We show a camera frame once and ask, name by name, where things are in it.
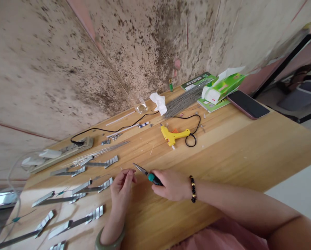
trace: green book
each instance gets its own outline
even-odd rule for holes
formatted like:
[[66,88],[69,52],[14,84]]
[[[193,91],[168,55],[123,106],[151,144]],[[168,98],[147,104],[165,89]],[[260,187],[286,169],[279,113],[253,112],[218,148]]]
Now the green book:
[[[183,83],[181,85],[182,89],[184,89],[185,91],[193,88],[194,86],[196,86],[197,84],[199,84],[202,80],[208,80],[210,79],[211,81],[216,79],[216,77],[214,75],[211,75],[208,72],[204,72],[203,74],[201,74],[200,76],[195,77],[194,79]],[[226,106],[227,104],[229,104],[229,100],[227,100],[227,98],[222,99],[221,101],[219,101],[216,105],[210,103],[209,101],[206,101],[203,98],[199,98],[197,101],[204,109],[206,109],[209,113],[212,113],[213,111],[216,111],[217,109]]]

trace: jade bangle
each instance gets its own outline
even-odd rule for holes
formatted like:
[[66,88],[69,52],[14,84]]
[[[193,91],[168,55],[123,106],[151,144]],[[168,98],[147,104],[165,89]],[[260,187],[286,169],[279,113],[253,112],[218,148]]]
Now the jade bangle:
[[101,229],[101,231],[99,232],[99,234],[97,235],[96,240],[95,240],[95,249],[96,250],[113,250],[113,249],[116,249],[116,247],[118,247],[120,245],[120,243],[122,242],[122,240],[125,236],[125,227],[123,227],[121,235],[118,237],[118,239],[113,244],[102,245],[100,242],[102,231],[103,231],[103,228]]

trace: clear glass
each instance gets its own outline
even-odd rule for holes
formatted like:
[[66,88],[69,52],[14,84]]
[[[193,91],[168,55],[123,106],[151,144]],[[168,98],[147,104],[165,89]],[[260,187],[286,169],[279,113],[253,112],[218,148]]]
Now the clear glass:
[[147,112],[147,106],[140,94],[130,94],[129,101],[138,113],[142,114]]

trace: smartphone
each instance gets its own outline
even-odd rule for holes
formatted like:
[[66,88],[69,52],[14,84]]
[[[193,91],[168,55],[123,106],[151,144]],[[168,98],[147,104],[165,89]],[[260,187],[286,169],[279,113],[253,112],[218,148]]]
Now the smartphone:
[[261,118],[270,111],[265,108],[263,105],[259,104],[257,101],[252,99],[247,94],[243,93],[240,90],[237,90],[229,95],[227,99],[239,110],[245,113],[249,118],[256,120]]

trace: pink phone case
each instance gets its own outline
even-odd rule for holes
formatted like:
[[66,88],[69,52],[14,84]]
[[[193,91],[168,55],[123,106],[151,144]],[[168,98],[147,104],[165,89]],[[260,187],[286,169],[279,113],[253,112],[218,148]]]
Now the pink phone case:
[[266,116],[268,113],[270,113],[270,111],[269,111],[269,112],[267,112],[265,115],[256,118],[256,117],[253,117],[251,114],[249,114],[247,111],[245,111],[243,108],[241,108],[236,102],[234,102],[233,100],[231,100],[229,96],[227,96],[227,99],[228,99],[235,107],[237,107],[241,112],[243,112],[247,117],[249,117],[249,118],[252,119],[252,120],[257,120],[257,119],[259,119],[259,118],[261,118],[261,117],[263,117],[263,116]]

